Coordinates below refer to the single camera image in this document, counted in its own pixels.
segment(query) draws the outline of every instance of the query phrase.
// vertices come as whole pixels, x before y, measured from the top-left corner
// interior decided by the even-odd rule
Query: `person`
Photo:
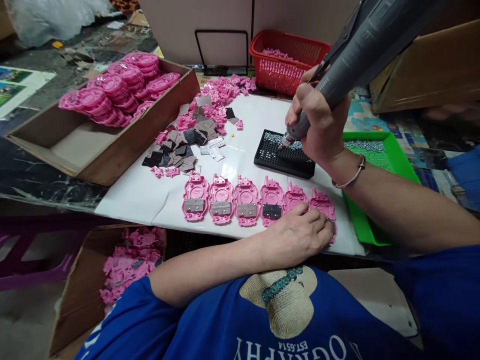
[[[306,82],[315,69],[306,72]],[[300,84],[305,153],[337,184],[360,157],[344,148],[350,100],[333,111]],[[77,359],[343,360],[472,358],[480,340],[480,222],[446,197],[369,163],[343,189],[396,243],[422,254],[393,265],[415,309],[423,349],[373,317],[339,282],[302,265],[332,224],[299,204],[265,231],[162,263],[133,283]]]

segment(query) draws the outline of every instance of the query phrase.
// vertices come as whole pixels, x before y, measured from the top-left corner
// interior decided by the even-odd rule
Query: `straw hat print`
[[[279,339],[300,335],[310,324],[314,305],[310,295],[317,276],[308,266],[252,275],[240,288],[240,296],[265,309],[271,332]]]

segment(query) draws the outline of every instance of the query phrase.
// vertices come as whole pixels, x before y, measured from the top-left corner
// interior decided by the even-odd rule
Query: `pink chair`
[[[90,229],[111,222],[109,219],[82,213],[1,217],[0,249],[10,238],[19,238],[6,258],[0,261],[0,291],[66,280]],[[76,236],[71,239],[70,247],[60,265],[45,270],[46,259],[22,261],[38,234],[62,231],[75,231]]]

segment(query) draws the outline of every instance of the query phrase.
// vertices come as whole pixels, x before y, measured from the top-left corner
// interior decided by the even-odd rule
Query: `gray power tool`
[[[320,80],[316,89],[334,109],[355,86],[369,84],[445,3],[446,0],[361,0],[309,83]],[[302,110],[298,122],[287,127],[278,149],[303,139],[309,127]]]

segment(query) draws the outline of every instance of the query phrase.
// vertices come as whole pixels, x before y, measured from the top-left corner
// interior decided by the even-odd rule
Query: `green plastic tray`
[[[374,165],[420,184],[420,180],[415,174],[414,168],[412,165],[410,165],[409,160],[402,151],[402,148],[400,147],[397,138],[393,133],[344,132],[343,140],[346,142],[354,140],[383,141],[385,153],[371,153],[365,150],[353,151],[364,154],[366,159]],[[392,243],[388,234],[378,227],[346,193],[343,194],[350,211],[358,241],[376,246],[391,245]]]

